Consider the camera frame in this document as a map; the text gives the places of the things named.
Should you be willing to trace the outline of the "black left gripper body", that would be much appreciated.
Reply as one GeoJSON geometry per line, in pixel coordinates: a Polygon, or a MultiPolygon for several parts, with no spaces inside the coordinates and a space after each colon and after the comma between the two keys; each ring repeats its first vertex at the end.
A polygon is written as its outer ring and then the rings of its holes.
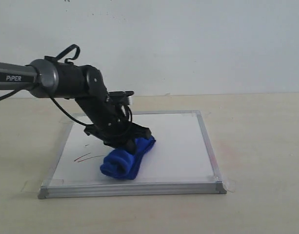
{"type": "Polygon", "coordinates": [[[95,128],[107,136],[127,132],[132,123],[129,105],[113,103],[108,94],[103,99],[78,97],[75,101],[92,122],[87,128],[95,128]]]}

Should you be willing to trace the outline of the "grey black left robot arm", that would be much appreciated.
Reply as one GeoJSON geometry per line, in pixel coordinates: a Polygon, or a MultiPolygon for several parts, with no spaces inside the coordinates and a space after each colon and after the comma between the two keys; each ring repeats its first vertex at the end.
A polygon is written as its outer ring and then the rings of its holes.
{"type": "Polygon", "coordinates": [[[101,71],[91,65],[61,63],[54,57],[36,59],[26,66],[0,62],[0,90],[14,95],[27,90],[37,98],[73,99],[91,121],[84,132],[112,148],[136,152],[137,138],[149,139],[149,128],[133,122],[129,97],[133,91],[109,92],[101,71]]]}

